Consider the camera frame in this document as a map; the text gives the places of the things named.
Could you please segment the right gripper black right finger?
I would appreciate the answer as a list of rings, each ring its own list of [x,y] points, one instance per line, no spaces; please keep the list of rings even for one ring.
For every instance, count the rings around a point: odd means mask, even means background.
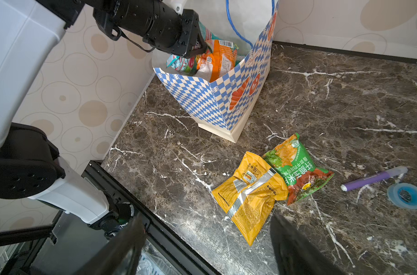
[[[281,275],[343,275],[299,230],[279,214],[270,221],[270,237]]]

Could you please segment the teal snack bag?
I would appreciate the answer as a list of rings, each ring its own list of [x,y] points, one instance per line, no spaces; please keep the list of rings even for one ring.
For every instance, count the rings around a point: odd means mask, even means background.
[[[207,29],[203,23],[199,22],[199,27],[205,41],[219,39],[219,37]],[[196,55],[191,58],[170,55],[166,61],[166,68],[172,68],[182,74],[193,76],[198,71],[197,65],[201,57],[202,55]]]

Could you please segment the yellow snack bag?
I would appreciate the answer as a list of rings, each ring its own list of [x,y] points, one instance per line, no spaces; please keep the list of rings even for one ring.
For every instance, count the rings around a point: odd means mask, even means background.
[[[289,190],[283,177],[262,157],[246,152],[233,176],[212,195],[251,246],[275,202],[286,200]]]

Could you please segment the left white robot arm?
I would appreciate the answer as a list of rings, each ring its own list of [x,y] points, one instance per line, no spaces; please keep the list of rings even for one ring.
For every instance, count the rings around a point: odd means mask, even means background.
[[[163,1],[0,1],[0,199],[33,199],[107,237],[134,209],[81,178],[113,148],[153,78],[189,56],[195,11]]]

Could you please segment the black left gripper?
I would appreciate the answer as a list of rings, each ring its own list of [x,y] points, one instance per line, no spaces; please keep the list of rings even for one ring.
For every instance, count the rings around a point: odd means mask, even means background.
[[[190,9],[178,14],[163,1],[93,1],[93,17],[111,40],[123,37],[147,53],[191,58],[207,50],[199,15]]]

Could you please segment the orange Fox's candy bag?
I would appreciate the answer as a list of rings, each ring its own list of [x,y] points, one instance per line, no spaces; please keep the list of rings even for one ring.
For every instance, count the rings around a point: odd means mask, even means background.
[[[207,51],[198,60],[195,77],[211,83],[235,67],[238,47],[225,40],[207,40],[206,44]]]

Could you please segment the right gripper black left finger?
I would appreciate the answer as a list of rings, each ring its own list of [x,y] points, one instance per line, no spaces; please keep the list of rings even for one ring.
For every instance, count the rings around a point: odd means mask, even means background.
[[[130,253],[129,263],[123,266],[125,275],[134,275],[146,242],[145,226],[137,214],[118,235],[113,237],[94,257],[75,272],[77,275],[112,275],[123,265]]]

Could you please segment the green corn snack bag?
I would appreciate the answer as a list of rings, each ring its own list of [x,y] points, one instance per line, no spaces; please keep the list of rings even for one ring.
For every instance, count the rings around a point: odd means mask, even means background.
[[[315,165],[297,133],[265,153],[262,158],[283,177],[289,190],[288,205],[321,189],[334,176],[332,171]]]

